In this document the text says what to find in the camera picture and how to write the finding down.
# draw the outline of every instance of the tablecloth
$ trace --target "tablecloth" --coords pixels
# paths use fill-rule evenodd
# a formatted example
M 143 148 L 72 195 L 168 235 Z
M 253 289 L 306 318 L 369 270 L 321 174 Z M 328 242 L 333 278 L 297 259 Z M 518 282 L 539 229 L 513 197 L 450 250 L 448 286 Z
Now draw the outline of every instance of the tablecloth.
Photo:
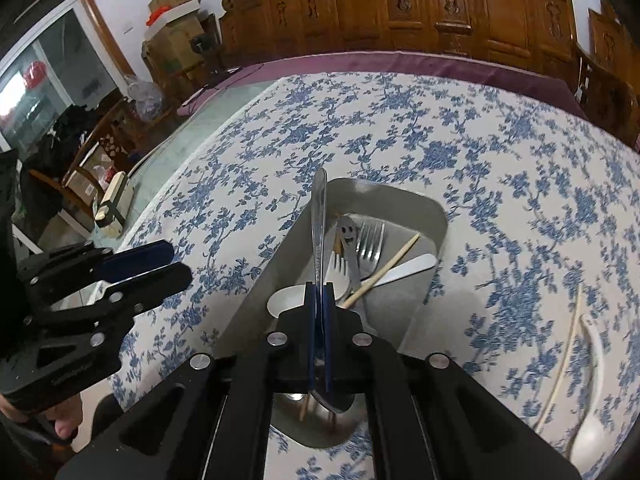
M 445 351 L 533 425 L 552 388 L 578 282 L 605 349 L 594 478 L 640 404 L 638 154 L 530 98 L 429 76 L 291 76 L 220 127 L 158 193 L 126 245 L 160 238 L 191 288 L 136 318 L 111 378 L 128 407 L 210 351 L 309 200 L 312 177 L 352 177 L 438 200 L 449 231 L 430 297 L 401 349 Z M 566 452 L 588 405 L 578 332 L 542 437 Z M 374 476 L 363 424 L 338 448 L 271 431 L 265 478 Z

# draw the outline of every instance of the chopstick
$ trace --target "chopstick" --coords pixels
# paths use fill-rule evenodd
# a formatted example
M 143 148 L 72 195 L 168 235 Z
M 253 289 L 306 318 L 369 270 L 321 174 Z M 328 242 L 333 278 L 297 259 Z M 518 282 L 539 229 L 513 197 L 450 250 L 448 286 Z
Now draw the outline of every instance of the chopstick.
M 546 400 L 545 409 L 542 411 L 542 416 L 536 422 L 536 425 L 533 427 L 534 431 L 538 434 L 542 431 L 542 426 L 545 423 L 545 419 L 547 418 L 549 411 L 551 411 L 551 407 L 554 405 L 554 401 L 556 400 L 556 395 L 558 394 L 558 390 L 560 389 L 560 383 L 562 381 L 562 377 L 564 377 L 564 373 L 566 372 L 566 368 L 569 364 L 569 356 L 571 355 L 571 345 L 574 341 L 575 330 L 578 326 L 578 318 L 580 314 L 580 308 L 582 306 L 582 283 L 578 283 L 578 291 L 575 299 L 575 310 L 574 316 L 571 319 L 571 329 L 569 330 L 569 339 L 564 343 L 564 356 L 562 357 L 562 364 L 560 366 L 560 370 L 558 371 L 558 375 L 556 375 L 556 382 L 554 383 L 554 388 L 551 390 L 551 394 L 549 398 Z
M 413 238 L 411 238 L 411 240 L 409 240 L 407 243 L 404 244 L 404 246 L 402 247 L 402 249 L 400 249 L 396 255 L 391 258 L 384 267 L 382 267 L 382 269 L 380 269 L 378 272 L 376 272 L 373 276 L 371 276 L 366 282 L 362 283 L 362 286 L 356 290 L 356 292 L 354 292 L 353 294 L 351 294 L 347 300 L 344 301 L 343 304 L 340 305 L 340 308 L 349 308 L 351 305 L 353 305 L 356 301 L 358 301 L 360 299 L 360 297 L 365 294 L 366 292 L 369 291 L 370 288 L 372 288 L 377 282 L 378 280 L 380 280 L 380 278 L 382 278 L 382 276 L 384 276 L 386 274 L 386 272 L 395 267 L 396 263 L 398 263 L 402 257 L 408 253 L 409 249 L 411 249 L 411 247 L 414 246 L 414 244 L 418 241 L 418 238 L 420 238 L 419 234 L 416 234 Z

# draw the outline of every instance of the white spoon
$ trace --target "white spoon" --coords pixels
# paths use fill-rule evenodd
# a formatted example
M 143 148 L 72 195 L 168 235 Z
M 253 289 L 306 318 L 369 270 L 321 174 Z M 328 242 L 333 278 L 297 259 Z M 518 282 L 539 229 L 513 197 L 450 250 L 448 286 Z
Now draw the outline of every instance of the white spoon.
M 398 265 L 386 273 L 374 286 L 401 280 L 417 272 L 431 269 L 438 263 L 433 254 L 416 256 L 404 264 Z M 293 285 L 281 288 L 274 292 L 267 301 L 267 310 L 273 317 L 278 317 L 281 312 L 296 308 L 305 303 L 305 285 Z
M 604 437 L 604 427 L 596 416 L 596 408 L 600 401 L 602 385 L 604 384 L 604 352 L 600 334 L 588 314 L 580 316 L 580 322 L 591 339 L 591 361 L 593 362 L 593 376 L 591 377 L 590 406 L 584 417 L 578 433 L 575 434 L 569 460 L 580 473 L 588 471 L 598 455 L 598 446 Z

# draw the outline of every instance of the silver bolt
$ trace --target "silver bolt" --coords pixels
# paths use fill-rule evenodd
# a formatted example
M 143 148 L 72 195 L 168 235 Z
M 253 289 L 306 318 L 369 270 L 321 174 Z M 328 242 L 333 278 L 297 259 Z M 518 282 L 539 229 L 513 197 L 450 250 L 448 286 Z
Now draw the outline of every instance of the silver bolt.
M 120 291 L 114 292 L 113 294 L 111 294 L 109 296 L 109 302 L 110 303 L 118 303 L 122 299 L 123 296 L 124 296 L 124 294 L 122 294 Z
M 444 370 L 444 368 L 449 366 L 449 358 L 444 354 L 433 354 L 429 357 L 429 364 L 434 368 Z
M 102 332 L 93 334 L 91 339 L 89 339 L 89 344 L 94 348 L 100 346 L 102 343 L 104 343 L 104 334 Z
M 190 359 L 189 364 L 194 370 L 204 370 L 211 364 L 211 357 L 206 354 L 196 354 Z
M 365 334 L 364 332 L 360 332 L 351 338 L 353 344 L 356 346 L 369 346 L 373 343 L 373 338 L 369 334 Z
M 271 332 L 267 336 L 267 341 L 271 346 L 281 346 L 287 342 L 287 334 L 282 332 Z

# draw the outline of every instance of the white plastic bag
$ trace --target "white plastic bag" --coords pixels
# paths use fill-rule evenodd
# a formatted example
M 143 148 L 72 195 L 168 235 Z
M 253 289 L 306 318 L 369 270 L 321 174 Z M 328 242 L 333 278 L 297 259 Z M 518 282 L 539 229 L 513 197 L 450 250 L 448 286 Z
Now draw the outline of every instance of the white plastic bag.
M 157 84 L 138 79 L 134 75 L 124 76 L 129 97 L 136 102 L 136 111 L 143 121 L 149 123 L 162 113 L 162 91 Z

